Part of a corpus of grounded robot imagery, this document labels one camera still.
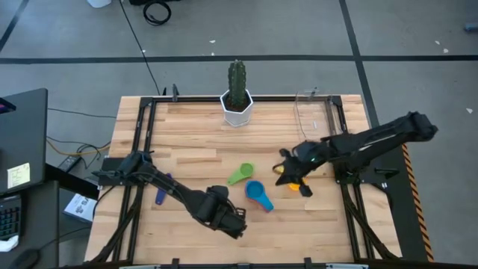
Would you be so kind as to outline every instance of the green measuring cup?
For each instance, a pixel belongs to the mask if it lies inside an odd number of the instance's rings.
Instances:
[[[243,179],[247,179],[254,173],[254,165],[251,163],[243,163],[239,169],[233,172],[233,174],[227,179],[229,185],[234,185]]]

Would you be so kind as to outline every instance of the paper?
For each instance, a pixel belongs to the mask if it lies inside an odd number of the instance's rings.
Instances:
[[[96,201],[75,194],[72,200],[66,206],[64,212],[74,217],[79,217],[82,220],[89,222],[93,221],[93,209],[95,208]]]
[[[21,184],[30,182],[30,164],[22,164],[7,170],[8,188],[15,188]]]

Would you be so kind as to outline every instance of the sticky note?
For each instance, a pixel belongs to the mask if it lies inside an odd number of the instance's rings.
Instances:
[[[8,188],[15,188],[18,185],[30,182],[30,164],[22,164],[7,170]]]

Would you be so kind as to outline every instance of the keyboard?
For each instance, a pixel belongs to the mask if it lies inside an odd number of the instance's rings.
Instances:
[[[22,200],[20,195],[0,198],[0,240],[20,235]]]

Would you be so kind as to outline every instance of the potted cactus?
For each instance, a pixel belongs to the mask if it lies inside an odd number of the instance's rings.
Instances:
[[[224,120],[231,126],[244,126],[249,122],[254,104],[246,90],[246,67],[242,61],[234,61],[229,66],[229,90],[221,96]]]

